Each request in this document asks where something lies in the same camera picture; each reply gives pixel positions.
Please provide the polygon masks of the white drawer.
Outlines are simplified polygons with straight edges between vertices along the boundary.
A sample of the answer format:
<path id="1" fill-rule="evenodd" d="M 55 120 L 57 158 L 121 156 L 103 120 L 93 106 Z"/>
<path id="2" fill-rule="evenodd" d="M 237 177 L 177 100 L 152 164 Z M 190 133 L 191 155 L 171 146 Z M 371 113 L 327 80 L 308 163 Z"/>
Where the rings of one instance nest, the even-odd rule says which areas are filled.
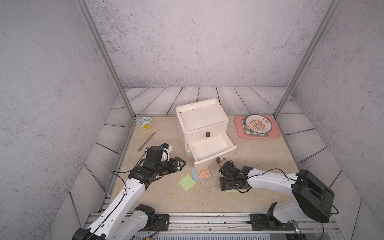
<path id="1" fill-rule="evenodd" d="M 194 160 L 196 170 L 215 164 L 216 158 L 228 158 L 234 154 L 237 146 L 227 134 L 209 137 L 186 145 Z"/>

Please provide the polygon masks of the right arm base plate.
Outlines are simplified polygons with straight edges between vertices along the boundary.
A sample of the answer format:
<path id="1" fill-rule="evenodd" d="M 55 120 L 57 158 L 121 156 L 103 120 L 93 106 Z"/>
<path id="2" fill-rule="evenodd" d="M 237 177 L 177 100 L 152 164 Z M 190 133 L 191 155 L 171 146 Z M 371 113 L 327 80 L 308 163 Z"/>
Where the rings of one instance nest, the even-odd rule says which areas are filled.
<path id="1" fill-rule="evenodd" d="M 281 223 L 274 217 L 267 217 L 267 214 L 250 214 L 250 221 L 253 231 L 294 231 L 293 223 Z"/>

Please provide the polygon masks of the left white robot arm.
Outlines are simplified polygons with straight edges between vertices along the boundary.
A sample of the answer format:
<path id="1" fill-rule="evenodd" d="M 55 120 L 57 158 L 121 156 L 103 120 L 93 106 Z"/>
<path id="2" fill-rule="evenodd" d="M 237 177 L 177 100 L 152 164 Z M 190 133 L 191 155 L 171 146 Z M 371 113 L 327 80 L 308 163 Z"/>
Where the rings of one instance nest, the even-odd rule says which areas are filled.
<path id="1" fill-rule="evenodd" d="M 129 240 L 141 230 L 150 231 L 160 227 L 155 223 L 155 209 L 139 205 L 129 218 L 128 211 L 145 193 L 151 183 L 165 175 L 180 172 L 186 162 L 179 157 L 170 158 L 172 147 L 168 144 L 146 149 L 128 179 L 107 209 L 87 229 L 79 228 L 74 240 Z"/>

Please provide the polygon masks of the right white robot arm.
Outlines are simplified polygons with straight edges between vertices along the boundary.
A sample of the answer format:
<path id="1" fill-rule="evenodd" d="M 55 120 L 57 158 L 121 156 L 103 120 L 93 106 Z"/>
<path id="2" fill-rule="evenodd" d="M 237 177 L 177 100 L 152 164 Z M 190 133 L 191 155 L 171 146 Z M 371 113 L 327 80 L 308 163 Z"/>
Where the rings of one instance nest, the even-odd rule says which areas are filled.
<path id="1" fill-rule="evenodd" d="M 296 174 L 285 174 L 283 170 L 273 168 L 260 171 L 252 167 L 236 168 L 232 161 L 220 166 L 219 173 L 222 191 L 229 187 L 241 194 L 251 189 L 266 189 L 292 197 L 284 203 L 272 203 L 267 218 L 285 224 L 289 221 L 310 218 L 325 224 L 330 220 L 335 194 L 320 179 L 308 170 Z"/>

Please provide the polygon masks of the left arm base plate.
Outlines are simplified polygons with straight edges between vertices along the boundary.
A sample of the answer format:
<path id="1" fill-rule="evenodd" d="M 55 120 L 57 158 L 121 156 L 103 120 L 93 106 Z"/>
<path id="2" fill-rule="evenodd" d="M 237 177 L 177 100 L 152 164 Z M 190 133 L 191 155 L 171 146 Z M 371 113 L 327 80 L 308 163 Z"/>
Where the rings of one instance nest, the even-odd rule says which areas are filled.
<path id="1" fill-rule="evenodd" d="M 147 221 L 147 225 L 141 230 L 141 232 L 167 232 L 169 230 L 170 215 L 150 215 Z"/>

